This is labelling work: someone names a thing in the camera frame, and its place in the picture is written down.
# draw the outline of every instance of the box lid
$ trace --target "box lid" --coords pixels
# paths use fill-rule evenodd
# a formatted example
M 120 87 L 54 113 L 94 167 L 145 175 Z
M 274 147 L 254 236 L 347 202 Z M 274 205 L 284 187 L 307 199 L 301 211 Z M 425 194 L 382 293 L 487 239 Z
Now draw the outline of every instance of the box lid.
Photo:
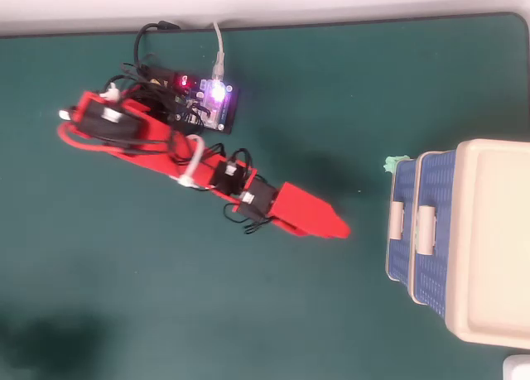
M 450 224 L 447 327 L 530 348 L 530 143 L 458 146 Z

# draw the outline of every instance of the green cutting mat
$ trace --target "green cutting mat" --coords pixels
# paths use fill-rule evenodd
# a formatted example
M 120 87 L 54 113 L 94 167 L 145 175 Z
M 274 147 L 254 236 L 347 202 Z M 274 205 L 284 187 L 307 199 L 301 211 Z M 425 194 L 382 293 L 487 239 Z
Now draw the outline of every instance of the green cutting mat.
M 245 236 L 217 197 L 60 142 L 57 110 L 119 73 L 133 40 L 0 40 L 2 378 L 501 378 L 508 349 L 459 341 L 387 279 L 383 163 L 525 137 L 521 18 L 224 33 L 242 94 L 233 134 L 207 142 L 328 199 L 348 240 Z M 216 45 L 212 31 L 151 34 L 142 52 L 207 75 Z

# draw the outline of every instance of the white object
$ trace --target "white object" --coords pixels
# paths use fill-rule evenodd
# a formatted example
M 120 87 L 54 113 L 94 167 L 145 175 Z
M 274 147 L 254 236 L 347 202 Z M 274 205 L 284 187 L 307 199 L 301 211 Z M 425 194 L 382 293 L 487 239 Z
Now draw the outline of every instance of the white object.
M 241 201 L 245 204 L 251 204 L 254 200 L 254 195 L 249 193 L 248 191 L 245 191 L 241 194 Z
M 70 121 L 70 113 L 65 109 L 61 109 L 59 111 L 59 118 L 63 119 L 64 121 Z
M 416 252 L 425 255 L 434 253 L 436 211 L 432 206 L 420 206 L 417 211 Z
M 503 364 L 503 380 L 530 380 L 530 355 L 507 357 Z
M 401 240 L 403 234 L 403 220 L 405 211 L 403 202 L 392 201 L 390 204 L 390 239 Z
M 116 103 L 119 100 L 119 95 L 119 89 L 116 87 L 116 84 L 114 82 L 111 82 L 107 91 L 105 93 L 101 93 L 99 97 Z
M 114 109 L 111 109 L 109 107 L 105 107 L 105 109 L 103 110 L 103 114 L 101 115 L 101 118 L 103 119 L 106 119 L 108 120 L 109 122 L 112 122 L 112 123 L 118 123 L 119 122 L 119 119 L 123 116 L 122 113 L 114 110 Z
M 195 172 L 195 169 L 197 169 L 197 166 L 200 162 L 200 158 L 202 157 L 202 154 L 205 151 L 205 141 L 202 139 L 201 136 L 197 136 L 196 134 L 191 134 L 186 137 L 190 140 L 195 140 L 197 142 L 195 152 L 193 153 L 193 157 L 191 158 L 190 163 L 186 167 L 184 174 L 179 178 L 172 177 L 172 179 L 176 180 L 180 185 L 184 187 L 196 187 L 197 185 L 193 181 L 193 173 Z

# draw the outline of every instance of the red robotic arm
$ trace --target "red robotic arm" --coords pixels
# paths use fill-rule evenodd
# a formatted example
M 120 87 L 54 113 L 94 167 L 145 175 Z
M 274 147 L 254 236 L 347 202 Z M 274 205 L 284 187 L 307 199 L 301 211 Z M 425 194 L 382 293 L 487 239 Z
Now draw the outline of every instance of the red robotic arm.
M 94 106 L 98 107 L 95 117 Z M 226 158 L 204 148 L 200 137 L 173 132 L 170 126 L 148 115 L 148 110 L 145 105 L 131 99 L 113 103 L 98 94 L 86 92 L 71 112 L 70 121 L 59 126 L 58 134 L 73 147 L 107 152 L 135 165 L 168 175 L 182 185 L 210 190 L 227 200 L 234 212 L 254 220 L 255 224 L 273 223 L 297 236 L 349 236 L 348 224 L 335 213 L 330 204 L 289 183 L 285 183 L 279 190 L 275 189 L 258 176 L 257 170 L 250 164 L 236 160 L 235 157 Z M 104 125 L 119 135 L 120 127 L 134 126 L 125 123 L 120 126 L 119 120 L 124 114 L 130 116 L 132 121 L 141 123 L 133 141 L 105 138 L 87 132 L 88 129 L 94 130 L 96 123 L 99 130 Z M 98 138 L 106 145 L 79 142 L 72 138 L 72 134 L 86 139 Z M 198 161 L 192 166 L 193 156 L 197 152 L 200 153 Z M 244 185 L 233 189 L 234 178 L 242 174 Z

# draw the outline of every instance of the white cable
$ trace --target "white cable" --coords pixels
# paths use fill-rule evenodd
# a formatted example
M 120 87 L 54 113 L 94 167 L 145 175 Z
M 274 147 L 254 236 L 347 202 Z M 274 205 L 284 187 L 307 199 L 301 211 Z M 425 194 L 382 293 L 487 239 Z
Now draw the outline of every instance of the white cable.
M 217 59 L 215 60 L 214 70 L 212 72 L 212 79 L 223 80 L 224 77 L 224 48 L 223 36 L 217 22 L 214 22 L 215 33 L 217 34 L 217 41 L 219 43 L 219 51 L 217 52 Z
M 221 36 L 221 30 L 219 29 L 219 24 L 214 22 L 215 33 L 217 34 L 217 42 L 219 43 L 219 51 L 224 54 L 223 49 L 223 36 Z
M 186 167 L 184 174 L 176 180 L 180 185 L 184 187 L 196 187 L 195 182 L 193 181 L 193 173 L 197 169 L 197 166 L 200 162 L 200 158 L 202 158 L 202 154 L 205 151 L 205 141 L 202 139 L 201 136 L 197 136 L 196 134 L 191 134 L 189 136 L 186 136 L 186 138 L 189 138 L 190 140 L 195 140 L 197 142 L 197 145 L 195 147 L 193 157 L 191 158 L 190 163 Z

